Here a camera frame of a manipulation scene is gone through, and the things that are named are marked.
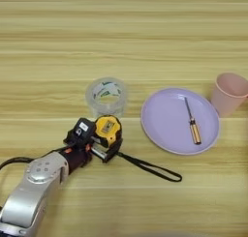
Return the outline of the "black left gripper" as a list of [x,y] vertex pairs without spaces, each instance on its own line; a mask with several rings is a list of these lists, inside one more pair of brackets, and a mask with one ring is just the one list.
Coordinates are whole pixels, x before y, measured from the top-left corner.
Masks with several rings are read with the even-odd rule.
[[80,166],[85,166],[91,161],[91,146],[99,143],[103,146],[104,163],[108,163],[118,152],[121,147],[123,138],[118,138],[112,144],[108,143],[105,136],[99,136],[96,133],[81,133],[68,131],[64,139],[66,147],[62,150],[62,156],[66,159],[69,166],[69,173],[74,172]]

